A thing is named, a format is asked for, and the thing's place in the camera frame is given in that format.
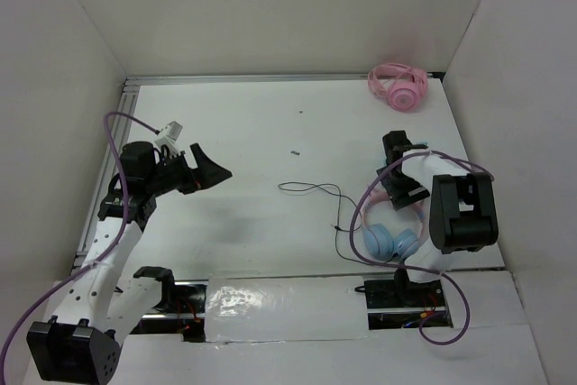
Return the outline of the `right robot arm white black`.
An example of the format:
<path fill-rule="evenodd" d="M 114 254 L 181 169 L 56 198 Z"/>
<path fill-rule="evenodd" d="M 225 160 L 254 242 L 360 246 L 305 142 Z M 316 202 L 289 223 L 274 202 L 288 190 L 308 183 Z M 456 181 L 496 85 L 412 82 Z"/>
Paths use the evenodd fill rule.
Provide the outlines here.
<path fill-rule="evenodd" d="M 409 208 L 421 232 L 393 236 L 372 225 L 374 233 L 364 238 L 374 243 L 377 258 L 409 266 L 394 273 L 395 299 L 405 307 L 433 307 L 455 254 L 478 252 L 499 237 L 494 178 L 475 163 L 412 143 L 404 131 L 385 134 L 382 143 L 385 165 L 377 173 L 384 189 L 373 200 L 388 200 L 397 211 Z"/>

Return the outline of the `blue pink cat-ear headphones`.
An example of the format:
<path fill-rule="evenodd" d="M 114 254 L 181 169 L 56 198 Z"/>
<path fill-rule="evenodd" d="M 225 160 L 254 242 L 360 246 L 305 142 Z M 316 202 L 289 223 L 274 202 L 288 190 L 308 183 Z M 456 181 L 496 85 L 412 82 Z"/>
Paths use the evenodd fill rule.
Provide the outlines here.
<path fill-rule="evenodd" d="M 361 229 L 365 248 L 373 259 L 378 261 L 404 261 L 417 252 L 426 238 L 426 214 L 424 201 L 418 200 L 409 206 L 416 215 L 421 225 L 417 234 L 411 229 L 405 229 L 393 236 L 383 224 L 373 224 L 369 221 L 371 209 L 381 203 L 390 202 L 392 199 L 384 188 L 374 189 L 362 205 Z"/>

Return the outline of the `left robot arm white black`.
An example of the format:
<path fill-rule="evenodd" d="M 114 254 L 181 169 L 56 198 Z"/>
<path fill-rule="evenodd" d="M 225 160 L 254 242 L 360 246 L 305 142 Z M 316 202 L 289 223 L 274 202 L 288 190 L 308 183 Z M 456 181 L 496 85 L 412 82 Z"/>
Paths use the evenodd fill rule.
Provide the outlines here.
<path fill-rule="evenodd" d="M 31 324 L 26 342 L 40 377 L 46 381 L 107 384 L 120 361 L 125 338 L 151 309 L 171 310 L 178 301 L 168 268 L 142 266 L 122 292 L 116 287 L 140 241 L 156 200 L 171 191 L 183 195 L 214 187 L 232 172 L 196 143 L 196 167 L 182 151 L 159 156 L 150 142 L 129 142 L 118 161 L 120 185 L 111 186 L 98 211 L 94 241 L 80 276 L 45 322 Z"/>

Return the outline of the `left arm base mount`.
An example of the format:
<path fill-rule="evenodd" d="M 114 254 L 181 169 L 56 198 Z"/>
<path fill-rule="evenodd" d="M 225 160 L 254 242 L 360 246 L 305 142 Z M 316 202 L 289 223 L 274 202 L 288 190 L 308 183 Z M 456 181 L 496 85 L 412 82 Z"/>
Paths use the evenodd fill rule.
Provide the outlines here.
<path fill-rule="evenodd" d="M 154 307 L 131 335 L 176 335 L 185 342 L 204 343 L 207 280 L 181 280 L 169 307 Z"/>

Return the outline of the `white sheet over base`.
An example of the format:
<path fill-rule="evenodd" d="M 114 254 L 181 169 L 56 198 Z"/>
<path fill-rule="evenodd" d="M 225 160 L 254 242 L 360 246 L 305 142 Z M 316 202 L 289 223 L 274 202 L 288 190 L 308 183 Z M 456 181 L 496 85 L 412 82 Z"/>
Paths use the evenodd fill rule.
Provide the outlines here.
<path fill-rule="evenodd" d="M 355 340 L 369 336 L 359 276 L 210 280 L 210 343 Z"/>

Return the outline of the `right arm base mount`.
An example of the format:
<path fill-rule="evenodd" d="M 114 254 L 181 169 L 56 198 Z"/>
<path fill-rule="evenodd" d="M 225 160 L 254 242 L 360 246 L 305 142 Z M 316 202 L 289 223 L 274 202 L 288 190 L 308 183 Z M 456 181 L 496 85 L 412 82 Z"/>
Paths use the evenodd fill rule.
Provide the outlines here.
<path fill-rule="evenodd" d="M 364 297 L 369 329 L 417 329 L 428 317 L 425 327 L 452 324 L 441 283 L 426 283 L 420 289 L 402 288 L 395 280 L 365 280 L 354 292 Z"/>

